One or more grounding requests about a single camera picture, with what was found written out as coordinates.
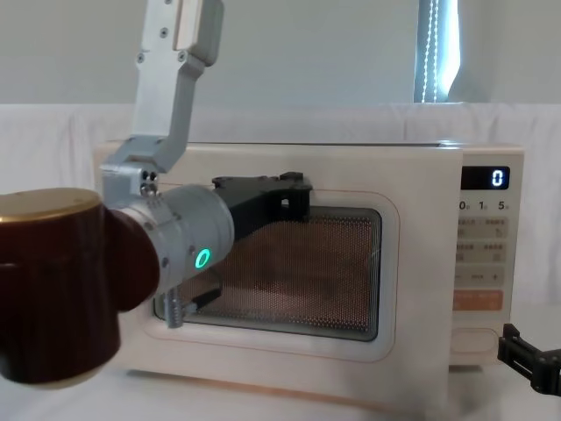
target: mesh screen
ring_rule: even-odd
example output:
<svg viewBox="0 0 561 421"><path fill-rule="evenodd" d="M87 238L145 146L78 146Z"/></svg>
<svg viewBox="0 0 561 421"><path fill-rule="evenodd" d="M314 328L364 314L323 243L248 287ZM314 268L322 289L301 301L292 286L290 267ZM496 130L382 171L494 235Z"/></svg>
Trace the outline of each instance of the mesh screen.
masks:
<svg viewBox="0 0 561 421"><path fill-rule="evenodd" d="M223 288L220 298L185 321L373 340L380 242L381 218L373 210L312 208L307 224L268 225L184 282L184 303L218 284ZM163 316L161 304L156 313Z"/></svg>

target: table surface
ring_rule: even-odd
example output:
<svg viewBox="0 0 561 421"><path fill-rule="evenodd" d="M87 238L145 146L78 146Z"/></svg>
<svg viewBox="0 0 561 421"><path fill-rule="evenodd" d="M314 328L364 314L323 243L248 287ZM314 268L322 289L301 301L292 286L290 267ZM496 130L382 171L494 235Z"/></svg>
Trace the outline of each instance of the table surface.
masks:
<svg viewBox="0 0 561 421"><path fill-rule="evenodd" d="M561 306L513 306L513 323L536 347L561 348ZM452 369L450 418L465 421L561 419L561 397L542 396L504 365ZM29 389L0 379L0 420L17 421L330 421L388 420L368 409L277 396L170 376L107 367L71 389Z"/></svg>

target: number 0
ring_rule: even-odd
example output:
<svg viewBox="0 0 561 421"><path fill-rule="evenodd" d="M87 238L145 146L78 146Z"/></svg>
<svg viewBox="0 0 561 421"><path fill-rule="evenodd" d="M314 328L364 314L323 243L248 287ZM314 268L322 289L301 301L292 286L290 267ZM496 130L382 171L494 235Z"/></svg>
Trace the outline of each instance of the number 0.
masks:
<svg viewBox="0 0 561 421"><path fill-rule="evenodd" d="M493 180L491 181L491 183L494 185L494 187L502 186L502 183L504 183L504 176L505 174L499 169L493 171Z"/></svg>

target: white microwave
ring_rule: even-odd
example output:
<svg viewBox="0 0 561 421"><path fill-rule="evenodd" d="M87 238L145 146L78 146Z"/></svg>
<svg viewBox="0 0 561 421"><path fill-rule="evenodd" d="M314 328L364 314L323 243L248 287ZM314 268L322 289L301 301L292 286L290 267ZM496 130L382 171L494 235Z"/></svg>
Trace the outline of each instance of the white microwave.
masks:
<svg viewBox="0 0 561 421"><path fill-rule="evenodd" d="M96 166L118 143L96 152ZM427 412L450 364L496 360L509 320L523 152L515 146L189 144L160 189L302 172L309 224L237 243L181 285L223 294L179 329L156 298L121 318L122 367Z"/></svg>

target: white backdrop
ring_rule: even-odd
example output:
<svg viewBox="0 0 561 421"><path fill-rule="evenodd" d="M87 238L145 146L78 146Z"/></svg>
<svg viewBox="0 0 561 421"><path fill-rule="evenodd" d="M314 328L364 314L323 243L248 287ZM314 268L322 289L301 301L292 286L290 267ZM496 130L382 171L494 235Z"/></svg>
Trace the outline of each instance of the white backdrop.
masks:
<svg viewBox="0 0 561 421"><path fill-rule="evenodd" d="M561 103L561 2L458 0L462 68L451 101Z"/></svg>
<svg viewBox="0 0 561 421"><path fill-rule="evenodd" d="M416 0L224 0L203 106L413 100ZM0 0L0 103L132 103L146 0Z"/></svg>

